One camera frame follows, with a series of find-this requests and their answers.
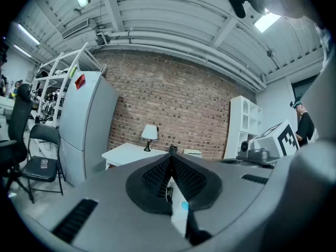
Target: ceiling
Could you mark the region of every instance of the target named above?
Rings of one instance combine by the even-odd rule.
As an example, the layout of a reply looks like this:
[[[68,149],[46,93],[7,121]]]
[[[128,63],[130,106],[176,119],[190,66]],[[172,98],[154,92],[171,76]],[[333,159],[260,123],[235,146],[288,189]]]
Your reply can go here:
[[[302,64],[305,64],[304,59],[311,60],[313,54],[314,57],[323,58],[320,40],[312,21],[306,18],[288,20],[282,17],[261,33],[254,26],[260,15],[247,3],[245,9],[247,16],[237,19],[228,0],[91,0],[83,8],[77,0],[29,0],[6,38],[10,43],[17,44],[30,53],[35,61],[46,62],[62,51],[72,51],[68,39],[62,39],[61,33],[90,18],[98,25],[95,28],[96,33],[104,32],[107,42],[115,39],[113,33],[129,30],[159,32],[187,38],[219,51],[225,55],[223,58],[219,53],[215,53],[221,61],[229,65],[235,64],[234,67],[240,70],[240,73],[242,67],[246,68],[260,81],[262,74],[265,74],[267,80],[272,74],[275,76],[278,70],[286,71],[286,66],[291,65],[291,70],[295,70],[296,64],[302,67]],[[17,28],[16,23],[22,24],[41,41],[41,44],[37,46]],[[101,35],[97,38],[97,42],[102,42]],[[171,43],[168,39],[160,41]],[[181,40],[175,40],[174,43],[182,47],[189,46]],[[237,70],[230,69],[230,66],[225,67],[219,61],[215,62],[216,59],[213,61],[208,55],[208,50],[200,50],[191,55],[189,52],[178,51],[178,48],[158,48],[157,44],[156,47],[150,44],[133,47],[131,44],[112,43],[112,46],[104,48],[167,53],[209,66],[229,75],[251,90],[259,91],[264,88],[260,83],[256,85],[256,80],[249,80],[251,76],[246,75],[242,78]],[[271,57],[268,57],[267,51],[272,53]]]

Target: vent grille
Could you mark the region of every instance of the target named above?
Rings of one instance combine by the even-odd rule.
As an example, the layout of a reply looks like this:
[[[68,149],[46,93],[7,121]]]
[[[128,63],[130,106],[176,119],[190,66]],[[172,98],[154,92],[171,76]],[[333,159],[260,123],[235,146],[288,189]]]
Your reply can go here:
[[[58,238],[67,243],[71,243],[78,234],[81,227],[89,218],[97,202],[91,199],[83,199],[80,203],[62,220],[62,222],[52,232]]]
[[[82,22],[73,25],[72,27],[70,27],[69,29],[65,30],[62,33],[62,39],[68,37],[69,35],[72,35],[73,33],[77,32],[77,31],[79,31],[79,30],[81,30],[85,27],[88,27],[88,25],[89,25],[89,19],[83,20]]]
[[[242,179],[246,179],[255,183],[263,184],[265,185],[268,181],[268,178],[261,177],[261,176],[256,176],[256,175],[251,175],[251,174],[245,174],[242,176]]]

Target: refrigerator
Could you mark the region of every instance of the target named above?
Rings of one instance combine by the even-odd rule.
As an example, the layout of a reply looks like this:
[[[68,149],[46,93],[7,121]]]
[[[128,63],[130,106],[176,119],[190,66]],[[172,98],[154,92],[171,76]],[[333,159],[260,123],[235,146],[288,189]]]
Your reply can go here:
[[[77,90],[75,81],[85,75]],[[106,168],[107,144],[119,93],[101,72],[76,71],[60,118],[60,161],[66,181],[76,186]]]

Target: brick wall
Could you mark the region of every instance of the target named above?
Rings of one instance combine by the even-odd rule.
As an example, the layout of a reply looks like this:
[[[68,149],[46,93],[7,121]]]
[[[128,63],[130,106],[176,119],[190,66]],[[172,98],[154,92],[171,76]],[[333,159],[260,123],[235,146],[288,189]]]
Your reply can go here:
[[[126,142],[146,146],[141,133],[153,124],[160,129],[155,149],[174,144],[180,152],[196,149],[206,159],[222,159],[230,99],[243,95],[256,101],[235,81],[186,60],[126,50],[94,55],[107,64],[106,79],[120,93],[108,150]]]

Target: person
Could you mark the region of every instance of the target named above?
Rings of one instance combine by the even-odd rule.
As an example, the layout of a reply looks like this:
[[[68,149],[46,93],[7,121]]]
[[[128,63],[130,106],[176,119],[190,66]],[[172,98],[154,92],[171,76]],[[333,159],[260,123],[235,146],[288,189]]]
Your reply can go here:
[[[306,145],[308,144],[308,139],[310,140],[314,134],[314,123],[312,122],[306,108],[301,103],[301,97],[297,97],[294,103],[290,103],[290,106],[296,110],[298,116],[300,117],[296,138],[298,139],[300,146]]]
[[[17,95],[17,90],[18,90],[18,88],[21,86],[22,83],[23,83],[22,79],[19,80],[19,81],[17,81],[17,82],[15,82],[15,89],[14,89],[14,91],[13,91],[13,93],[14,93],[15,95]]]
[[[1,74],[1,66],[4,65],[4,63],[7,62],[7,56],[6,54],[0,54],[0,96],[5,95],[5,89],[6,89],[6,78]]]

